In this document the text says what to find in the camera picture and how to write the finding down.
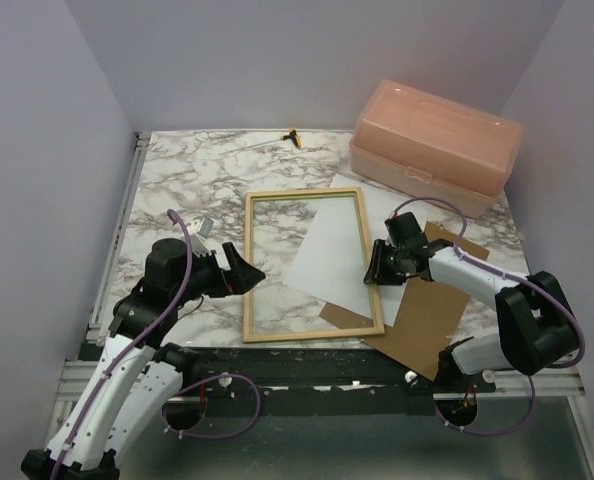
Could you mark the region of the white photo paper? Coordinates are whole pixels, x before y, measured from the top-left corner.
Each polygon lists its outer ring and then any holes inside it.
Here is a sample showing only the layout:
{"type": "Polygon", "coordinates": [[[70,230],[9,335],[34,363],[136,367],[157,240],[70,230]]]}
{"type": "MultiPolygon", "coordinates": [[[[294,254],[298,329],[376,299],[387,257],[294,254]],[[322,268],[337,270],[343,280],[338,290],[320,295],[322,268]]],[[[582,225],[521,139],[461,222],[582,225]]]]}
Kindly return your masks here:
{"type": "MultiPolygon", "coordinates": [[[[332,188],[362,191],[369,236],[385,239],[384,221],[408,197],[353,180],[333,178],[332,188]]],[[[322,301],[371,318],[368,288],[363,284],[367,267],[363,260],[353,197],[314,200],[316,215],[302,241],[283,284],[322,301]]]]}

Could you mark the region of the brown frame backing board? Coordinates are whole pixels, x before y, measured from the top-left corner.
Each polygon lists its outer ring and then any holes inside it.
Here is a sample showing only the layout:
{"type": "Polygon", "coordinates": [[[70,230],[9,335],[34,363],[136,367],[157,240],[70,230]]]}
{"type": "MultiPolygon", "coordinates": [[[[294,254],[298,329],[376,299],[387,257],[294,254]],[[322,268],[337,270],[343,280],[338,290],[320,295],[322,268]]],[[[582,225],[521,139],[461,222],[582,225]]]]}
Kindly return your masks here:
{"type": "Polygon", "coordinates": [[[395,323],[362,343],[428,380],[438,373],[439,353],[451,343],[470,296],[455,287],[418,278],[405,284],[395,323]]]}

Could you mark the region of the wooden picture frame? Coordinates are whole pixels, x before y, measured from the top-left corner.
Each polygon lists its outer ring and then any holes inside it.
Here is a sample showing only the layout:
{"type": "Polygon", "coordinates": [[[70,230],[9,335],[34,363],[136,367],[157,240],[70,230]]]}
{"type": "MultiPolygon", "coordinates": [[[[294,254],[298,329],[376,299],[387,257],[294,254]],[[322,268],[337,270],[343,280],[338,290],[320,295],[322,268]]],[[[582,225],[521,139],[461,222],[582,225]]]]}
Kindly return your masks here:
{"type": "Polygon", "coordinates": [[[299,287],[309,286],[313,295],[322,293],[326,300],[350,300],[353,306],[360,304],[356,299],[358,296],[366,294],[372,324],[361,328],[257,335],[253,329],[253,295],[247,293],[243,300],[244,342],[250,344],[363,338],[385,333],[379,290],[374,286],[365,286],[361,280],[370,263],[372,240],[363,193],[359,187],[248,192],[245,200],[244,258],[247,261],[253,260],[253,219],[256,203],[336,199],[350,200],[356,225],[351,226],[340,214],[334,214],[331,208],[326,207],[321,219],[315,222],[314,239],[306,240],[306,245],[297,253],[297,265],[292,268],[289,277],[295,280],[299,287]]]}

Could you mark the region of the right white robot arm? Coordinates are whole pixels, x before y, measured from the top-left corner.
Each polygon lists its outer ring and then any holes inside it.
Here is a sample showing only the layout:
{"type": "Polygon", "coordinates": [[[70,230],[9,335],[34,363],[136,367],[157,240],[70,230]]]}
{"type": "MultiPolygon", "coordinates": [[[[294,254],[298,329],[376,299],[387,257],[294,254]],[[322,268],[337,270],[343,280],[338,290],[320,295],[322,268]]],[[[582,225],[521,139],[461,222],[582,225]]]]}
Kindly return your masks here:
{"type": "Polygon", "coordinates": [[[411,212],[385,221],[386,240],[373,243],[363,282],[400,286],[410,279],[456,288],[491,308],[497,331],[468,338],[439,354],[437,379],[457,392],[485,370],[532,376],[556,368],[585,343],[558,280],[548,272],[525,275],[466,254],[443,238],[429,240],[411,212]]]}

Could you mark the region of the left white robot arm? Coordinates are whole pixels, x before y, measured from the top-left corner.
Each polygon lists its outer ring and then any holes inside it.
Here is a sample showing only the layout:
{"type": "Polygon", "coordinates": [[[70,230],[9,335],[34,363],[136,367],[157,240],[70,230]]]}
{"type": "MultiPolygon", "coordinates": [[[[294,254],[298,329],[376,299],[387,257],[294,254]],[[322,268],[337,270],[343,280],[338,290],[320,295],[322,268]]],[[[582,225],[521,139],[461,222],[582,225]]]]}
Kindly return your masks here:
{"type": "Polygon", "coordinates": [[[156,241],[143,277],[113,309],[97,366],[68,419],[21,464],[29,479],[117,479],[127,450],[174,394],[198,388],[199,357],[164,341],[187,302],[243,295],[265,279],[232,243],[216,254],[175,238],[156,241]]]}

